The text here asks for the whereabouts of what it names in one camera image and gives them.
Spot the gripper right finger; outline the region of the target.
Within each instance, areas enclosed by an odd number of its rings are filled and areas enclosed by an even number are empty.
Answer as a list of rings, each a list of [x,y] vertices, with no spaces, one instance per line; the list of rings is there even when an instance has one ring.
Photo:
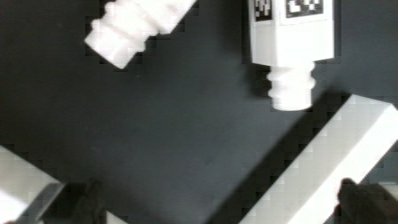
[[[357,184],[344,178],[337,192],[336,224],[398,224],[398,184]]]

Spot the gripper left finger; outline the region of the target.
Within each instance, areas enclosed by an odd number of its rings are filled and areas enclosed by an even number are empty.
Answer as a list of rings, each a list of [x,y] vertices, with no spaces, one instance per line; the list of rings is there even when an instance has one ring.
[[[37,224],[66,185],[28,161],[0,146],[0,224],[23,218]]]

